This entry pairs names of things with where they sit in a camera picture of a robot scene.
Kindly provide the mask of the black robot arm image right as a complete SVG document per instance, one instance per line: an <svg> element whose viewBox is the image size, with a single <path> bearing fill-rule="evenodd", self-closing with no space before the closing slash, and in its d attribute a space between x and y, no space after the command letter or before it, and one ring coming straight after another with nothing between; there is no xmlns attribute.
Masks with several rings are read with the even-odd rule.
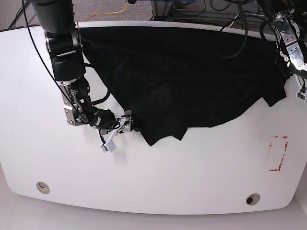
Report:
<svg viewBox="0 0 307 230"><path fill-rule="evenodd" d="M297 96L307 97L307 2L258 0L257 4L277 35L279 55L295 76Z"/></svg>

